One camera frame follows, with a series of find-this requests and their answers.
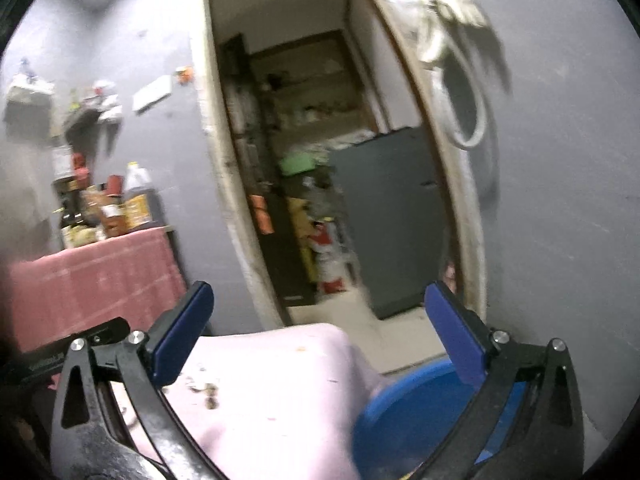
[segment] silver bolt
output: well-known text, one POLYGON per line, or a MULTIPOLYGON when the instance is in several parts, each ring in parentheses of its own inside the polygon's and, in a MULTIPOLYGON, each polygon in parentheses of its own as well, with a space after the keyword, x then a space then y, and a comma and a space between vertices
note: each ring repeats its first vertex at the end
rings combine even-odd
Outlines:
POLYGON ((556 352, 564 352, 566 350, 566 343, 557 337, 551 341, 551 346, 556 352))
POLYGON ((134 330, 133 332, 131 332, 129 334, 129 336, 127 337, 127 341, 129 341, 130 343, 133 343, 134 345, 137 345, 138 343, 140 343, 143 339, 145 338, 145 333, 142 332, 142 330, 134 330))
POLYGON ((509 339, 511 339, 509 337, 509 334, 507 332, 505 332, 504 330, 496 330, 493 334, 492 334, 492 338, 495 342, 497 342, 498 344, 501 345, 505 345, 509 342, 509 339))
POLYGON ((84 339, 82 339, 81 337, 79 337, 78 339, 74 339, 71 342, 71 349, 73 351, 81 350, 82 348, 84 348, 84 339))

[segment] pink towel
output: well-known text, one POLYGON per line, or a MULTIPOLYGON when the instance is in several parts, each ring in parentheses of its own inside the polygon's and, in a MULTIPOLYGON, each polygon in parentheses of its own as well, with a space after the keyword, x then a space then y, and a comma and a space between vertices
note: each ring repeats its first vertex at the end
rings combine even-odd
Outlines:
POLYGON ((185 291, 162 228, 15 264, 10 279, 9 322, 21 351, 117 316, 147 330, 185 291))

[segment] floor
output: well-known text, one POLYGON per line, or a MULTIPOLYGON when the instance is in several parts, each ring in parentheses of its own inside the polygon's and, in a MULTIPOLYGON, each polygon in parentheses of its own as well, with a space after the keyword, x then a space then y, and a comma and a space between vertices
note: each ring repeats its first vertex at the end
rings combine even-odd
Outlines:
POLYGON ((332 323, 343 329, 381 374, 433 359, 444 347, 421 307, 379 320, 358 288, 315 305, 289 309, 295 324, 332 323))

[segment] plastic jug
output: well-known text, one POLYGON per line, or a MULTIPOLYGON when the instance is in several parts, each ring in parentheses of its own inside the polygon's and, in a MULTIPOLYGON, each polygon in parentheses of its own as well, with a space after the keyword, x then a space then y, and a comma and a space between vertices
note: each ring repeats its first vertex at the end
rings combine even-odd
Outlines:
POLYGON ((137 162, 130 162, 127 167, 122 193, 129 231, 164 225, 162 208, 151 177, 137 162))

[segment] door frame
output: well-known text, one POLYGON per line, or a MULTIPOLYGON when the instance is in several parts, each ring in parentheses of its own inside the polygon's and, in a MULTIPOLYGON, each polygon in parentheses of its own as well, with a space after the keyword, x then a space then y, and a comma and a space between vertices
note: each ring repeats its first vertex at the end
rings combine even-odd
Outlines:
MULTIPOLYGON (((452 226, 457 286, 464 292, 465 305, 485 320, 484 240, 478 194, 468 153, 453 146, 440 125, 433 120, 428 75, 405 40, 389 3, 386 0, 369 1, 385 27, 416 97, 428 142, 434 153, 436 171, 445 184, 441 189, 452 226)), ((223 216, 262 326, 265 330, 280 328, 290 324, 290 317, 278 304, 246 202, 218 73, 210 0, 193 0, 192 8, 188 18, 194 81, 223 216)))

